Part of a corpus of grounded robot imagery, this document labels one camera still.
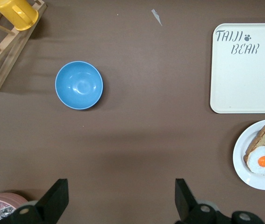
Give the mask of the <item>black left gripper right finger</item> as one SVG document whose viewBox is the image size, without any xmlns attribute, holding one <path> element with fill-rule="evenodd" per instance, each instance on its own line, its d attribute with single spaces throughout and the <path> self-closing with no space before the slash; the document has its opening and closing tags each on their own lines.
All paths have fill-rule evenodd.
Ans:
<svg viewBox="0 0 265 224">
<path fill-rule="evenodd" d="M 206 200 L 197 200 L 184 179 L 175 180 L 175 205 L 179 224 L 223 224 L 225 216 L 218 207 Z"/>
</svg>

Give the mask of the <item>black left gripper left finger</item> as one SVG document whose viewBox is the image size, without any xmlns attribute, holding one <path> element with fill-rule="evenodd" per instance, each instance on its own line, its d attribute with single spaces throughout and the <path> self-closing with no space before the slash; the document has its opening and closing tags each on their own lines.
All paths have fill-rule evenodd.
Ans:
<svg viewBox="0 0 265 224">
<path fill-rule="evenodd" d="M 59 179 L 35 204 L 18 208 L 12 224 L 56 224 L 69 203 L 68 180 Z"/>
</svg>

